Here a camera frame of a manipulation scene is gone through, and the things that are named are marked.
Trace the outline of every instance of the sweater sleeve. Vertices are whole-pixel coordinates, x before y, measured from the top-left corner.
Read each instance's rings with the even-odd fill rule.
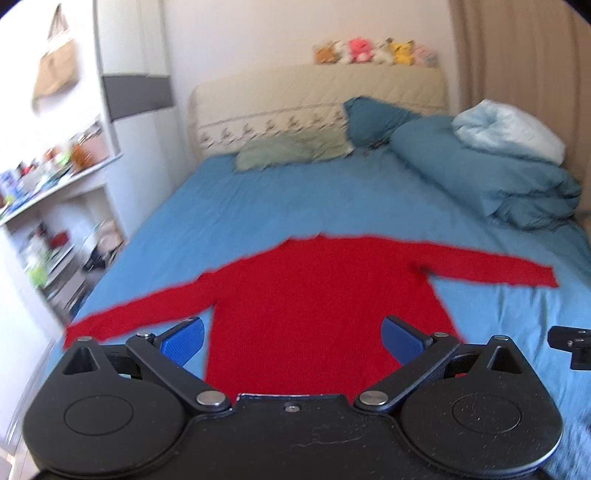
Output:
[[[78,337],[88,335],[105,341],[141,326],[181,320],[213,305],[221,294],[217,272],[202,274],[197,280],[160,290],[142,299],[118,305],[86,317],[66,330],[64,348]]]
[[[522,258],[429,243],[407,244],[407,248],[411,263],[442,277],[482,283],[558,287],[552,267]]]

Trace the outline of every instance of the beige bag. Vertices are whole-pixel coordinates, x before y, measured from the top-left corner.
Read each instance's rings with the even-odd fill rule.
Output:
[[[72,88],[78,83],[76,44],[70,35],[61,4],[56,8],[47,36],[47,53],[39,62],[37,81],[33,91],[33,110],[39,98]]]

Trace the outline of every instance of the curtain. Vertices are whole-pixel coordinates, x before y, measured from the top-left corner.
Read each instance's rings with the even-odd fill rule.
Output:
[[[563,0],[449,0],[460,106],[517,105],[567,146],[591,211],[591,26]]]

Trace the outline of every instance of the screw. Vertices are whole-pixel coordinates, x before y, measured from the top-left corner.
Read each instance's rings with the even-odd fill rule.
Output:
[[[370,407],[379,407],[388,401],[388,396],[380,390],[368,390],[359,396],[362,404]]]
[[[226,400],[226,396],[218,390],[206,390],[197,395],[196,400],[205,407],[219,407]]]

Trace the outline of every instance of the wall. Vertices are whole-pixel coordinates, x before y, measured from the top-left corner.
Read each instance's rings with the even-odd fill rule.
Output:
[[[22,0],[0,19],[0,171],[30,162],[87,128],[102,112],[92,0],[62,0],[78,46],[80,82],[31,109],[39,59],[58,0]]]
[[[62,330],[45,302],[33,289],[12,251],[6,230],[0,228],[0,446],[15,409],[48,345]]]
[[[459,104],[447,0],[164,0],[173,85],[183,118],[200,82],[245,69],[310,63],[325,39],[415,39],[436,49]]]

